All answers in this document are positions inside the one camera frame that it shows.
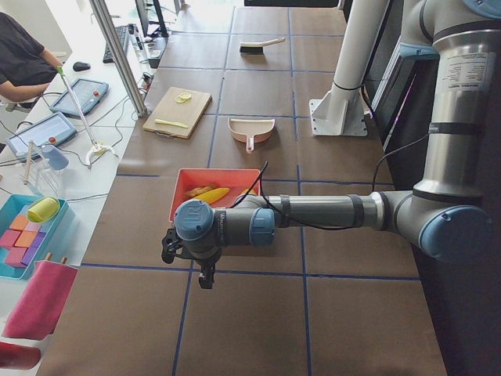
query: cutting board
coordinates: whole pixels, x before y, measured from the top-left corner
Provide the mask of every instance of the cutting board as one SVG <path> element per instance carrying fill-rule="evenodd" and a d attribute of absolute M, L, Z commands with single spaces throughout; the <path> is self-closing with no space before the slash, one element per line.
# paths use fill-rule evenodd
<path fill-rule="evenodd" d="M 182 92 L 191 94 L 191 99 L 184 103 L 178 103 L 175 99 Z M 195 90 L 181 89 L 173 86 L 167 90 L 142 128 L 150 132 L 165 133 L 166 135 L 187 139 L 191 136 L 196 123 L 204 113 L 211 98 L 212 96 L 208 92 L 197 92 Z M 178 121 L 188 125 L 188 128 L 157 124 L 155 123 L 155 119 Z"/>

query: black cable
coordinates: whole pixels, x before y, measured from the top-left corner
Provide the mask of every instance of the black cable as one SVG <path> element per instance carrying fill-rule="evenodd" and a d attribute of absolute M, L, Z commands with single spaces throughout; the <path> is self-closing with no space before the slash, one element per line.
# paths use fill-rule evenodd
<path fill-rule="evenodd" d="M 360 90 L 360 92 L 362 93 L 362 99 L 363 99 L 364 103 L 369 108 L 370 116 L 374 120 L 374 123 L 376 124 L 376 127 L 377 127 L 376 111 L 374 111 L 373 107 L 371 106 L 371 104 L 369 102 L 369 98 L 367 97 L 366 91 L 364 89 L 362 89 L 362 90 Z"/>
<path fill-rule="evenodd" d="M 393 154 L 396 154 L 398 153 L 399 151 L 401 150 L 404 150 L 412 145 L 416 145 L 417 143 L 420 143 L 421 141 L 423 141 L 424 139 L 426 139 L 429 135 L 426 134 L 425 136 L 421 137 L 420 139 L 417 139 L 416 141 L 413 141 L 411 143 L 408 143 L 407 145 L 404 145 L 404 146 L 400 146 L 398 149 L 395 149 L 387 154 L 385 154 L 376 164 L 376 168 L 374 170 L 374 175 L 373 175 L 373 181 L 372 181 L 372 185 L 371 185 L 371 192 L 374 192 L 374 190 L 376 189 L 376 177 L 377 177 L 377 172 L 379 170 L 379 167 L 381 166 L 381 164 L 383 163 L 384 160 L 386 160 L 386 158 L 390 157 L 391 155 Z"/>
<path fill-rule="evenodd" d="M 265 171 L 266 171 L 267 168 L 268 168 L 268 161 L 265 161 L 265 163 L 263 164 L 263 167 L 261 168 L 261 171 L 258 174 L 258 177 L 252 182 L 252 184 L 250 185 L 250 187 L 247 189 L 247 192 L 244 193 L 242 196 L 240 196 L 233 203 L 233 205 L 229 207 L 230 209 L 236 207 L 239 203 L 241 203 L 245 199 L 245 197 L 247 197 L 247 195 L 252 191 L 252 189 L 254 188 L 254 186 L 256 185 L 256 183 L 260 182 L 262 180 L 263 174 L 265 173 Z"/>
<path fill-rule="evenodd" d="M 261 196 L 265 200 L 266 204 L 271 209 L 273 209 L 275 212 L 279 213 L 280 215 L 283 215 L 283 213 L 275 205 L 273 205 L 271 202 L 269 202 L 268 198 L 265 196 L 265 193 L 263 191 L 262 180 L 259 180 L 259 189 L 261 190 Z M 313 225 L 311 223 L 307 223 L 307 222 L 300 221 L 299 219 L 295 219 L 295 218 L 293 218 L 291 216 L 289 216 L 289 220 L 290 221 L 294 221 L 296 223 L 299 223 L 302 226 L 307 226 L 307 227 L 311 227 L 311 228 L 318 229 L 318 230 L 324 230 L 324 231 L 339 231 L 339 230 L 347 230 L 347 229 L 352 229 L 353 228 L 353 227 L 350 227 L 350 226 L 327 227 L 327 226 Z"/>
<path fill-rule="evenodd" d="M 247 195 L 250 193 L 250 191 L 254 188 L 254 185 L 257 182 L 259 182 L 259 190 L 261 191 L 261 197 L 263 198 L 263 200 L 265 200 L 265 202 L 268 205 L 268 207 L 271 208 L 272 210 L 274 210 L 275 212 L 279 213 L 280 215 L 283 215 L 283 213 L 275 205 L 273 205 L 271 202 L 269 202 L 268 198 L 265 196 L 265 191 L 263 190 L 263 179 L 262 179 L 262 177 L 263 177 L 263 175 L 264 175 L 264 173 L 265 173 L 265 171 L 266 171 L 267 168 L 268 168 L 268 161 L 265 161 L 265 163 L 263 164 L 263 167 L 261 168 L 261 171 L 259 172 L 258 177 L 252 182 L 252 184 L 250 185 L 250 187 L 247 189 L 247 192 L 244 195 L 240 196 L 238 198 L 238 200 L 236 200 L 235 203 L 232 206 L 230 206 L 230 208 L 234 208 L 238 204 L 240 204 L 245 199 L 245 197 L 247 197 Z M 300 221 L 300 220 L 292 218 L 292 217 L 289 217 L 289 220 L 294 221 L 296 223 L 299 223 L 302 226 L 312 227 L 312 228 L 318 229 L 318 230 L 338 231 L 338 230 L 346 230 L 346 229 L 351 229 L 352 228 L 350 226 L 343 226 L 343 227 L 317 226 L 317 225 L 313 225 L 311 223 Z"/>

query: black shirt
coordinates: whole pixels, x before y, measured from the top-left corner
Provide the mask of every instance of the black shirt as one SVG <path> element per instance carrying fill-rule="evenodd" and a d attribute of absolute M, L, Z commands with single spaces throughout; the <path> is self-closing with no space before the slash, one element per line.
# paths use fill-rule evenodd
<path fill-rule="evenodd" d="M 44 46 L 11 16 L 0 12 L 0 84 L 39 85 L 50 82 L 56 70 L 40 57 Z"/>

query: foam block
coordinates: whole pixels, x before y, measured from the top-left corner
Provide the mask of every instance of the foam block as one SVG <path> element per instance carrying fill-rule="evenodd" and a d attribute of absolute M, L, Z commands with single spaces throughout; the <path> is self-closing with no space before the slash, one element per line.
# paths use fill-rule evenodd
<path fill-rule="evenodd" d="M 23 231 L 24 227 L 28 224 L 28 218 L 24 214 L 18 214 L 13 222 L 10 224 L 9 228 L 11 230 Z"/>
<path fill-rule="evenodd" d="M 26 231 L 34 231 L 37 233 L 41 229 L 41 224 L 40 223 L 34 223 L 34 222 L 28 222 L 26 227 L 24 227 Z"/>
<path fill-rule="evenodd" d="M 3 263 L 13 268 L 26 268 L 26 265 L 22 263 L 26 250 L 25 247 L 11 247 Z"/>
<path fill-rule="evenodd" d="M 34 238 L 33 243 L 31 243 L 31 247 L 39 247 L 44 238 L 45 233 L 37 233 L 37 236 Z"/>
<path fill-rule="evenodd" d="M 16 230 L 6 230 L 0 237 L 0 247 L 11 248 L 17 241 L 21 232 Z"/>
<path fill-rule="evenodd" d="M 29 247 L 21 260 L 21 264 L 28 266 L 30 262 L 33 261 L 35 255 L 37 254 L 38 247 Z"/>
<path fill-rule="evenodd" d="M 16 247 L 28 248 L 33 243 L 33 240 L 37 237 L 37 233 L 34 231 L 23 231 L 16 240 Z"/>

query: towel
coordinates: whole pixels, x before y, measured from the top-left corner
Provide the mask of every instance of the towel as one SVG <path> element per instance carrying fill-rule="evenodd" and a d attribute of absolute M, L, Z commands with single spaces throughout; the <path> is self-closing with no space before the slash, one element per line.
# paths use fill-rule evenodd
<path fill-rule="evenodd" d="M 52 261 L 38 261 L 20 300 L 10 313 L 2 335 L 42 340 L 54 332 L 77 269 Z"/>

